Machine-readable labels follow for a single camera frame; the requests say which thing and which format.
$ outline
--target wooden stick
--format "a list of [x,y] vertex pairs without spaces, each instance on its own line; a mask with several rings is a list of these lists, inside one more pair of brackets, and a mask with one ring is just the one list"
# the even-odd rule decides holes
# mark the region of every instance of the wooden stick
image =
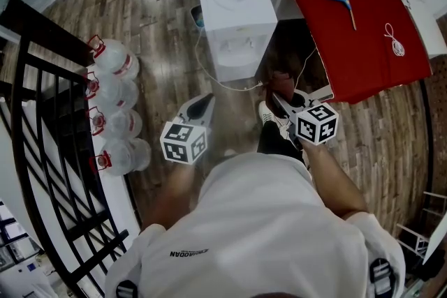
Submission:
[[357,31],[356,21],[354,20],[354,13],[352,12],[352,5],[351,5],[351,2],[350,2],[350,1],[349,1],[349,6],[351,7],[351,9],[349,10],[349,12],[351,13],[352,26],[354,27],[354,30]]

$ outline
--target metal railing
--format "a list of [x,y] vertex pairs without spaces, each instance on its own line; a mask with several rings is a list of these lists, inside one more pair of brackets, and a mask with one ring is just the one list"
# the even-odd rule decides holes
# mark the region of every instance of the metal railing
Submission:
[[[103,263],[103,260],[110,256],[112,260],[116,260],[122,253],[126,252],[126,248],[123,244],[123,240],[128,236],[128,232],[122,231],[118,232],[115,222],[113,221],[112,215],[110,213],[109,207],[107,205],[103,187],[101,185],[101,181],[98,176],[97,168],[95,167],[94,172],[92,172],[92,176],[94,181],[96,182],[98,188],[98,201],[101,203],[103,207],[103,211],[97,212],[94,205],[94,198],[92,194],[88,190],[86,186],[86,180],[90,180],[91,178],[86,178],[85,173],[82,172],[80,167],[80,148],[77,140],[77,131],[76,125],[74,121],[74,102],[75,96],[73,95],[74,86],[81,86],[82,92],[85,92],[87,87],[86,79],[77,74],[72,73],[65,68],[58,67],[49,62],[46,62],[38,57],[35,57],[28,53],[30,44],[30,36],[27,35],[26,31],[22,33],[22,38],[20,41],[20,50],[17,58],[17,65],[15,70],[15,78],[14,84],[12,88],[12,96],[10,102],[10,136],[13,142],[13,152],[15,159],[15,167],[17,170],[17,175],[20,181],[20,185],[22,188],[22,194],[24,198],[24,203],[26,205],[28,215],[33,224],[34,230],[43,246],[43,249],[47,253],[50,261],[54,265],[54,268],[57,270],[61,279],[67,284],[67,286],[73,291],[73,293],[79,297],[85,297],[84,292],[79,287],[78,282],[84,278],[88,277],[93,286],[98,290],[101,295],[104,295],[101,286],[94,279],[91,274],[91,270],[99,266],[104,274],[107,274],[107,268]],[[24,81],[24,70],[25,66],[32,66],[37,69],[37,80],[36,80],[36,133],[34,133],[29,120],[26,115],[24,115],[22,109],[22,99],[24,98],[25,92],[27,94],[28,91],[22,86]],[[59,152],[59,162],[61,166],[60,173],[54,163],[49,159],[47,152],[45,152],[45,140],[43,135],[43,94],[42,94],[42,77],[43,73],[51,74],[54,78],[53,85],[53,99],[54,99],[54,122],[55,124],[55,136],[54,141],[57,144],[57,150]],[[70,104],[70,118],[71,118],[71,142],[73,145],[74,153],[75,153],[75,162],[78,167],[79,179],[82,183],[82,189],[85,195],[85,199],[87,203],[85,203],[82,198],[79,197],[75,193],[72,188],[70,178],[68,176],[67,164],[65,152],[66,148],[64,146],[59,145],[61,134],[61,128],[58,122],[58,114],[60,103],[58,101],[59,97],[59,79],[65,79],[69,82],[69,104]],[[88,109],[88,103],[85,100],[85,109]],[[85,117],[86,126],[90,128],[90,122],[87,117]],[[26,138],[24,134],[24,126],[28,130],[31,135],[31,139],[35,142],[38,147],[38,154],[34,153],[33,147],[29,143],[29,140]],[[91,140],[91,136],[87,138],[87,146],[91,156],[94,156],[94,148],[93,142]],[[41,171],[43,173],[43,178],[39,176],[39,174],[33,169],[33,166],[30,164],[25,148],[29,152],[30,156],[33,158],[35,163],[39,165]],[[38,210],[38,204],[36,202],[36,198],[33,193],[31,180],[29,177],[29,172],[36,179],[36,181],[44,188],[45,192],[49,195],[52,207],[57,217],[57,221],[61,227],[62,232],[72,250],[75,259],[79,263],[79,267],[69,272],[65,267],[64,262],[60,258],[52,240],[45,228],[44,221],[42,219],[41,213]],[[66,192],[65,194],[63,190],[56,184],[56,181],[63,183],[65,186]],[[74,215],[72,215],[69,210],[67,210],[63,204],[57,199],[57,195],[60,197],[60,200],[65,200],[70,204],[71,209],[73,210]],[[89,217],[87,217],[82,211],[87,212]],[[71,228],[68,228],[66,223],[64,222],[64,214],[71,221],[75,223],[75,225]],[[99,237],[97,234],[91,232],[95,230],[99,233]],[[83,237],[87,242],[87,245],[91,251],[91,257],[87,260],[83,260],[80,252],[76,248],[74,241]],[[98,244],[101,244],[103,247],[99,250],[96,250],[95,245],[93,243],[95,241]]]

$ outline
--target white string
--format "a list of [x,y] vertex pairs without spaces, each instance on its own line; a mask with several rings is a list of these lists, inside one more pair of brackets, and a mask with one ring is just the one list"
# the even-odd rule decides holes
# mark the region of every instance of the white string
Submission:
[[314,51],[312,51],[312,52],[310,53],[310,55],[305,59],[305,64],[304,64],[304,66],[302,67],[302,70],[301,70],[300,74],[299,74],[298,77],[296,78],[296,83],[295,83],[295,88],[294,88],[294,90],[295,90],[296,87],[298,86],[298,81],[300,80],[300,77],[301,77],[302,72],[305,70],[307,60],[310,58],[310,56],[312,56],[312,54],[315,52],[315,50],[316,50],[316,47],[314,48]]
[[263,85],[263,83],[262,83],[261,81],[259,81],[258,84],[257,84],[256,86],[250,87],[249,89],[247,89],[247,88],[245,88],[245,89],[233,89],[233,88],[231,88],[231,87],[227,87],[227,86],[225,86],[224,84],[222,84],[222,83],[220,83],[218,80],[216,80],[214,77],[212,77],[212,76],[210,75],[210,73],[206,70],[206,68],[202,65],[202,63],[201,63],[200,60],[198,59],[198,55],[197,55],[197,47],[198,47],[198,44],[199,44],[199,42],[200,42],[200,38],[201,38],[201,36],[202,36],[202,31],[203,31],[203,28],[200,29],[200,33],[198,34],[197,43],[196,43],[196,46],[194,47],[194,54],[195,54],[195,56],[196,56],[196,60],[197,60],[198,64],[199,64],[200,67],[202,68],[202,70],[204,70],[205,73],[206,73],[206,74],[207,74],[213,81],[215,81],[217,84],[221,85],[224,89],[230,89],[231,91],[238,91],[238,92],[251,91],[252,89],[255,89],[256,87],[260,87],[260,86]]
[[391,26],[391,24],[389,22],[387,22],[385,24],[385,31],[386,31],[386,33],[384,34],[384,36],[387,37],[387,38],[392,38],[392,40],[393,40],[393,52],[394,52],[394,55],[396,55],[396,56],[404,56],[405,55],[405,49],[402,46],[402,44],[395,39],[393,27]]

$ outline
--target red cloth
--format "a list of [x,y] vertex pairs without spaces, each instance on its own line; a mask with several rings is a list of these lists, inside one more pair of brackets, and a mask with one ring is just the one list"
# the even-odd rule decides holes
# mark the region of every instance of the red cloth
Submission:
[[[401,0],[296,0],[325,66],[332,101],[356,103],[383,89],[431,75],[429,60],[413,20]],[[405,49],[396,56],[385,24]]]

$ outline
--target black pants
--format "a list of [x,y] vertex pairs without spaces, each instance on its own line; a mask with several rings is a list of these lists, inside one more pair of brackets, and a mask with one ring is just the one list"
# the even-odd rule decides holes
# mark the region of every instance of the black pants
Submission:
[[280,154],[290,156],[304,162],[302,152],[297,150],[290,140],[284,139],[279,133],[279,128],[273,121],[266,121],[259,138],[258,153]]

